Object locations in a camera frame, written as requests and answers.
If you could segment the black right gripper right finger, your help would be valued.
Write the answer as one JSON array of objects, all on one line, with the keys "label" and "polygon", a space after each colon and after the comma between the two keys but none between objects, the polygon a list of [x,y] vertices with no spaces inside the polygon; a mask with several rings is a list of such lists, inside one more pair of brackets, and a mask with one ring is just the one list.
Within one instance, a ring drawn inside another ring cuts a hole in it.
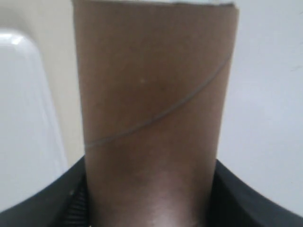
[{"label": "black right gripper right finger", "polygon": [[212,227],[301,227],[303,218],[250,188],[216,162],[210,200]]}]

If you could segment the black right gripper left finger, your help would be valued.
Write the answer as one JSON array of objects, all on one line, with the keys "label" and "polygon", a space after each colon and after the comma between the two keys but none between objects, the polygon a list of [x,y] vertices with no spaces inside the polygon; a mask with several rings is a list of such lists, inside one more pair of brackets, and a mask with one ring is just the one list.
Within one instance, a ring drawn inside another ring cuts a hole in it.
[{"label": "black right gripper left finger", "polygon": [[82,157],[39,193],[0,213],[2,227],[89,227],[89,199]]}]

